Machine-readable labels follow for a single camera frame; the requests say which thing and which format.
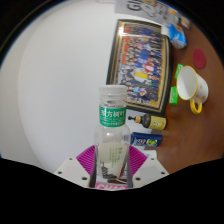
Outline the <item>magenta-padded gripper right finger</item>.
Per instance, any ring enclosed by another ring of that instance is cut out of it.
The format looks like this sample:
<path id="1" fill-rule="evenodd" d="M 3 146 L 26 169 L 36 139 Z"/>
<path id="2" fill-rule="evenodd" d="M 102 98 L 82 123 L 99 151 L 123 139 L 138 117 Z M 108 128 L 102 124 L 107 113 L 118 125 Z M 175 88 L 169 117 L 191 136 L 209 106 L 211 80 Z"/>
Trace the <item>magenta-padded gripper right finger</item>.
<path id="1" fill-rule="evenodd" d="M 127 185 L 140 188 L 168 175 L 155 150 L 140 151 L 131 146 L 127 165 Z"/>

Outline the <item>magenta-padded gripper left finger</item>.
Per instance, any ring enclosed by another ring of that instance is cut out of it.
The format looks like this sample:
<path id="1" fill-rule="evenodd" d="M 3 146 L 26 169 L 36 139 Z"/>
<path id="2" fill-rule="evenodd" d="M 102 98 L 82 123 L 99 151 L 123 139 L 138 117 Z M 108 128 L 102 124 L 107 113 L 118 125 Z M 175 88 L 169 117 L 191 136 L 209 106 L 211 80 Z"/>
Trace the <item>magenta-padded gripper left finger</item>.
<path id="1" fill-rule="evenodd" d="M 95 147 L 88 147 L 76 157 L 68 157 L 55 175 L 78 186 L 93 188 L 96 182 Z"/>

